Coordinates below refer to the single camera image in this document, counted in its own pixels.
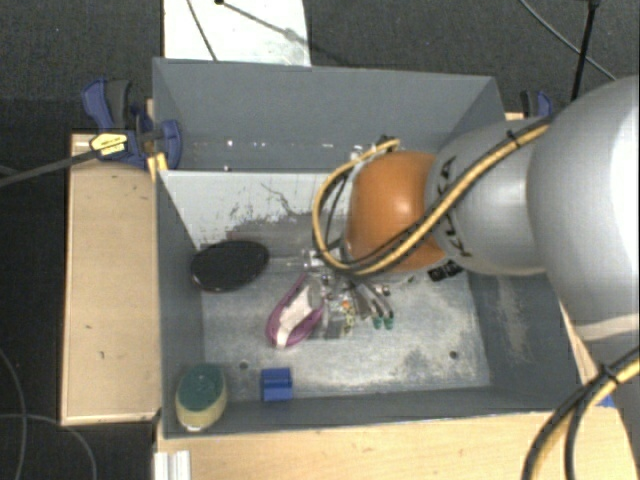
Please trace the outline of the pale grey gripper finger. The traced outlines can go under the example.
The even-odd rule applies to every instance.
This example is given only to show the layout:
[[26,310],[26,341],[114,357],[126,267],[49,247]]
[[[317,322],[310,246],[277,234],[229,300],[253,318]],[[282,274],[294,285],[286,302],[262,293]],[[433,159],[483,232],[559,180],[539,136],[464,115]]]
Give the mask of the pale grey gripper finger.
[[311,309],[307,319],[309,321],[317,321],[324,311],[325,306],[325,286],[320,277],[307,277],[307,302]]
[[354,321],[352,319],[330,319],[324,332],[327,340],[337,340],[348,337],[352,334]]

